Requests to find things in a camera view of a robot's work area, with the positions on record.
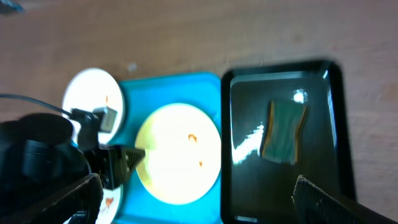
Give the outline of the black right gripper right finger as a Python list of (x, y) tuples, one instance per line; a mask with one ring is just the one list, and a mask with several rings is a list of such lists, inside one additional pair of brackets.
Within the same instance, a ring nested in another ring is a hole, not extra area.
[(303, 175), (297, 177), (292, 200), (300, 223), (397, 224), (354, 200), (327, 192)]

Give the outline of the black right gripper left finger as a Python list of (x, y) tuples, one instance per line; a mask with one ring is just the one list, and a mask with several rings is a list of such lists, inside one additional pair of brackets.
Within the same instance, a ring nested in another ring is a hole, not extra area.
[(1, 223), (94, 224), (102, 199), (103, 187), (99, 175), (89, 174), (26, 208), (2, 216)]

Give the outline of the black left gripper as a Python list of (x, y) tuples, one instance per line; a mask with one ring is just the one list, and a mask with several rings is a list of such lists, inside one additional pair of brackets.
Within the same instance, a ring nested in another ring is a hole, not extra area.
[(144, 149), (127, 146), (78, 146), (90, 165), (92, 172), (97, 173), (103, 188), (114, 190), (123, 182), (128, 182), (138, 164), (145, 158)]

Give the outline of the yellow round plate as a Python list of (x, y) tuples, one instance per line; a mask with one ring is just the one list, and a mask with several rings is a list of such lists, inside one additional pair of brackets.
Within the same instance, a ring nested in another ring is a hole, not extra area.
[(185, 103), (151, 113), (139, 128), (135, 147), (145, 151), (136, 172), (156, 199), (185, 205), (204, 196), (221, 169), (221, 138), (211, 118)]

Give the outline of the green yellow sponge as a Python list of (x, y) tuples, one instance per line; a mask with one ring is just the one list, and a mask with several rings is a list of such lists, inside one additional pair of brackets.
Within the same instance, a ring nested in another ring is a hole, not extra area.
[(261, 157), (279, 164), (296, 164), (299, 158), (301, 129), (306, 114), (306, 104), (272, 100), (269, 104), (267, 131)]

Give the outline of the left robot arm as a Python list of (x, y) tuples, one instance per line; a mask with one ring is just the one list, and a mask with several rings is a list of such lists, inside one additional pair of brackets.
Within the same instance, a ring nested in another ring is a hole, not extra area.
[(101, 113), (34, 113), (1, 123), (1, 193), (55, 188), (98, 174), (105, 189), (131, 178), (145, 158), (143, 149), (103, 145)]

